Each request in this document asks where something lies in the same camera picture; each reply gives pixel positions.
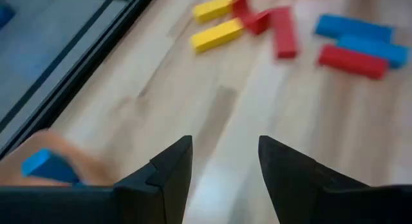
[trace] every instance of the black metal frame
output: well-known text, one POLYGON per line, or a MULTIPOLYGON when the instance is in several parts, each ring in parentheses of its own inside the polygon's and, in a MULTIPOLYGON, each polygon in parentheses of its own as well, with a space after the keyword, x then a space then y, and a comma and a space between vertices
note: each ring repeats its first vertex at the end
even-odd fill
POLYGON ((63 61, 73 47, 82 39, 84 34, 93 26, 96 20, 103 14, 106 8, 113 0, 105 0, 96 12, 84 23, 82 28, 69 41, 63 50, 53 59, 50 65, 41 73, 36 81, 26 90, 23 96, 14 104, 7 114, 0 120, 0 131, 4 130, 7 125, 20 112, 24 105, 31 99, 34 93, 43 85, 44 81, 53 73, 54 69, 63 61))
POLYGON ((412 185, 370 187, 269 136, 259 161, 280 224, 412 223, 412 185))
MULTIPOLYGON (((106 7, 113 0, 108 1, 108 3, 104 3, 106 7)), ((0 150, 0 159, 17 148, 23 141, 25 141, 36 131, 50 127, 53 124, 64 108, 69 104, 80 88, 83 87, 84 83, 86 83, 93 72, 97 69, 100 63, 108 56, 109 52, 115 47, 117 42, 121 40, 137 17, 147 8, 147 6, 149 6, 151 1, 152 0, 130 0, 129 4, 117 15, 115 20, 109 25, 106 31, 98 38, 93 46, 90 47, 89 50, 80 58, 80 60, 69 70, 69 72, 67 72, 53 91, 46 97, 46 99, 44 99, 41 105, 33 112, 33 114, 26 120, 19 130, 14 133, 13 137, 7 141, 5 146, 0 150)), ((87 27, 82 28, 79 32, 80 37, 83 36, 87 30, 87 27)), ((68 46, 73 43, 75 44, 76 40, 72 40, 68 46)), ((25 102, 21 102, 20 106, 22 107, 27 100, 25 102)), ((13 118, 21 107, 14 107, 14 111, 11 110, 14 115, 9 115, 8 117, 13 118)))

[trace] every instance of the toy block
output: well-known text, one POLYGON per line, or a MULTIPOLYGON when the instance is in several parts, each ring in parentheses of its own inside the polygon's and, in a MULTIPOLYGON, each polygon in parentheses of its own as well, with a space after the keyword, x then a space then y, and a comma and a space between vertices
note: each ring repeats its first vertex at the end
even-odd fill
POLYGON ((245 20, 246 28, 254 35, 259 35, 270 26, 270 12, 265 10, 256 15, 252 15, 245 20))
POLYGON ((194 34, 191 43, 197 53, 225 44, 242 34, 242 25, 239 19, 232 19, 203 32, 194 34))
POLYGON ((382 79, 389 68, 389 62, 386 59, 358 53, 331 44, 323 46, 318 63, 348 73, 364 75, 371 79, 382 79))
POLYGON ((389 43, 391 42, 393 28, 348 17, 325 14, 319 19, 315 33, 334 39, 349 34, 389 43))
POLYGON ((79 183, 70 164, 49 149, 40 151, 27 158, 21 166, 23 176, 36 176, 67 183, 79 183))
POLYGON ((253 14, 250 11, 248 0, 232 0, 232 13, 233 17, 241 20, 253 14))
POLYGON ((15 15, 12 7, 6 3, 0 3, 0 29, 5 26, 15 15))
POLYGON ((339 47, 387 59, 393 68, 400 68, 407 62, 408 48, 381 41, 374 41, 353 35, 343 35, 339 47))
POLYGON ((271 13, 274 29, 273 47, 278 59, 294 58, 298 52, 295 25, 290 7, 275 8, 271 13))
POLYGON ((230 12, 232 0, 212 0, 193 8, 193 16, 199 23, 221 17, 230 12))
POLYGON ((255 14, 248 5, 248 0, 232 1, 233 17, 239 18, 244 27, 254 35, 259 35, 269 28, 270 12, 265 10, 255 14))

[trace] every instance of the blue wooden block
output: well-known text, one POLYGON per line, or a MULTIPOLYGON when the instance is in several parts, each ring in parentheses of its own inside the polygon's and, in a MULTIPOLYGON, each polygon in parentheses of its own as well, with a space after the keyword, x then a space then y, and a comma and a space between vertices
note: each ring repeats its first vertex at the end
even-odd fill
POLYGON ((342 35, 356 35, 382 42, 391 42, 393 28, 364 21, 325 14, 319 19, 315 33, 335 39, 342 35))
POLYGON ((6 25, 14 15, 15 13, 12 8, 8 4, 0 1, 0 29, 6 25))
POLYGON ((70 164, 49 149, 41 149, 27 158, 22 163, 21 171, 23 176, 37 176, 67 183, 79 182, 79 177, 70 164))
POLYGON ((403 46, 373 41, 353 35, 342 36, 337 45, 349 50, 387 59, 393 68, 403 67, 407 63, 408 48, 403 46))

